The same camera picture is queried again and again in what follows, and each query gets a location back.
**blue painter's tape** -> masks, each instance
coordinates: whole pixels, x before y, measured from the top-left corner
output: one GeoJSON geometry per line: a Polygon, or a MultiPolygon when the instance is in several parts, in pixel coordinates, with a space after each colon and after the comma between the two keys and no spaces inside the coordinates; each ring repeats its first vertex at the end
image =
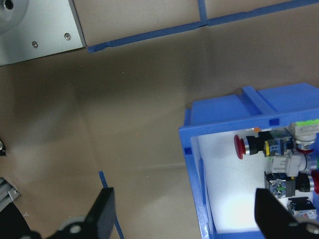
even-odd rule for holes
{"type": "Polygon", "coordinates": [[[200,21],[198,22],[188,23],[188,24],[180,25],[180,26],[173,26],[173,27],[169,27],[165,29],[150,31],[150,32],[142,33],[142,34],[137,34],[134,36],[128,36],[125,38],[100,43],[97,45],[89,46],[88,52],[93,53],[96,51],[103,50],[107,47],[121,46],[121,45],[129,44],[129,43],[133,43],[137,41],[143,41],[143,40],[147,40],[147,39],[151,39],[155,37],[166,36],[166,35],[181,33],[185,31],[191,31],[191,30],[200,28],[202,26],[207,26],[207,25],[215,26],[215,25],[232,22],[232,21],[243,20],[243,19],[252,18],[256,16],[289,10],[289,9],[293,9],[293,8],[297,8],[301,6],[307,6],[314,3],[319,3],[319,0],[292,0],[292,1],[284,2],[284,3],[279,3],[279,4],[275,4],[271,6],[258,8],[249,12],[239,12],[239,13],[235,13],[231,15],[207,19],[205,0],[197,0],[197,1],[198,1],[198,9],[199,9],[199,15],[200,15],[200,21]]]}
{"type": "Polygon", "coordinates": [[[185,31],[191,31],[201,26],[202,26],[202,22],[198,21],[198,22],[193,22],[193,23],[189,23],[185,25],[173,26],[173,27],[169,27],[169,28],[165,28],[161,30],[150,31],[150,32],[146,32],[146,33],[142,33],[142,34],[138,34],[134,36],[128,36],[128,37],[117,39],[114,41],[108,41],[108,42],[104,42],[94,46],[89,46],[88,52],[93,53],[96,51],[103,50],[107,47],[121,46],[121,45],[129,44],[129,43],[133,43],[137,41],[143,41],[143,40],[147,40],[147,39],[151,39],[155,37],[172,35],[175,33],[181,33],[185,31]]]}
{"type": "Polygon", "coordinates": [[[270,13],[275,13],[279,11],[289,10],[301,6],[307,6],[314,3],[318,3],[319,0],[292,0],[284,3],[279,3],[271,6],[266,6],[262,8],[257,8],[249,12],[239,12],[231,15],[211,18],[207,20],[209,26],[220,25],[232,21],[244,20],[247,18],[252,18],[256,16],[266,15],[270,13]]]}
{"type": "MultiPolygon", "coordinates": [[[[103,171],[99,171],[99,176],[100,176],[103,188],[108,188],[108,183],[106,182],[103,171]]],[[[119,223],[117,215],[115,215],[115,227],[116,227],[116,230],[118,231],[120,239],[124,239],[124,235],[123,235],[122,229],[120,227],[120,223],[119,223]]]]}
{"type": "Polygon", "coordinates": [[[206,22],[207,21],[207,11],[206,11],[205,0],[197,0],[197,2],[198,2],[200,21],[206,22]]]}

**metal plate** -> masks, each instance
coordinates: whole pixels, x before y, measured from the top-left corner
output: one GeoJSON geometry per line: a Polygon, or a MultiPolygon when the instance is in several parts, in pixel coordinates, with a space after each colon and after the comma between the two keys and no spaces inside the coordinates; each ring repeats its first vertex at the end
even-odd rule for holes
{"type": "Polygon", "coordinates": [[[20,196],[20,192],[4,178],[0,178],[0,212],[18,196],[20,196]]]}
{"type": "Polygon", "coordinates": [[[8,10],[0,0],[0,12],[12,12],[7,19],[13,24],[6,32],[0,29],[0,65],[25,61],[85,46],[72,0],[12,0],[14,8],[8,10]]]}

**cardboard surface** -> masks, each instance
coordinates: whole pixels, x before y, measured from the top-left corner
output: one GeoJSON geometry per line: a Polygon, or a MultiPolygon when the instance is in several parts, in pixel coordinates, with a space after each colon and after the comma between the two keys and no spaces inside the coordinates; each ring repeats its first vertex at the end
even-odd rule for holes
{"type": "Polygon", "coordinates": [[[287,1],[289,0],[205,0],[205,5],[207,17],[214,18],[287,1]]]}
{"type": "MultiPolygon", "coordinates": [[[[78,13],[94,38],[98,15],[78,13]]],[[[185,107],[247,85],[319,87],[316,19],[318,4],[0,67],[0,174],[30,227],[47,237],[85,215],[103,170],[126,238],[199,238],[178,136],[185,107]]]]}
{"type": "Polygon", "coordinates": [[[87,45],[199,21],[196,0],[75,0],[87,45]]]}

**black metal piece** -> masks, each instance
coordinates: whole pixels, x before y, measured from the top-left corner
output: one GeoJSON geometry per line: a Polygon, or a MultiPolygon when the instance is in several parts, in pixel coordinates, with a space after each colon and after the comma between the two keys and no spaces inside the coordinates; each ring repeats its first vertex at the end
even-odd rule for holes
{"type": "Polygon", "coordinates": [[[9,235],[9,238],[18,238],[23,233],[29,233],[30,228],[19,209],[9,203],[0,212],[0,235],[1,238],[9,235]]]}
{"type": "Polygon", "coordinates": [[[305,173],[299,173],[296,178],[296,190],[300,192],[310,192],[310,181],[309,177],[305,173]]]}
{"type": "Polygon", "coordinates": [[[268,189],[256,190],[255,221],[267,239],[319,238],[317,224],[298,223],[268,189]]]}
{"type": "Polygon", "coordinates": [[[1,141],[1,139],[0,139],[0,156],[6,156],[6,153],[5,153],[5,145],[4,145],[4,143],[1,141]]]}
{"type": "MultiPolygon", "coordinates": [[[[116,219],[115,196],[113,188],[103,188],[83,222],[68,224],[47,239],[108,239],[111,236],[116,219]]],[[[29,236],[30,239],[41,239],[36,232],[25,232],[21,239],[29,236]]]]}
{"type": "Polygon", "coordinates": [[[286,181],[286,197],[292,197],[296,194],[296,181],[286,181]]]}
{"type": "Polygon", "coordinates": [[[249,155],[258,153],[264,150],[264,140],[261,137],[246,136],[249,145],[249,155]]]}

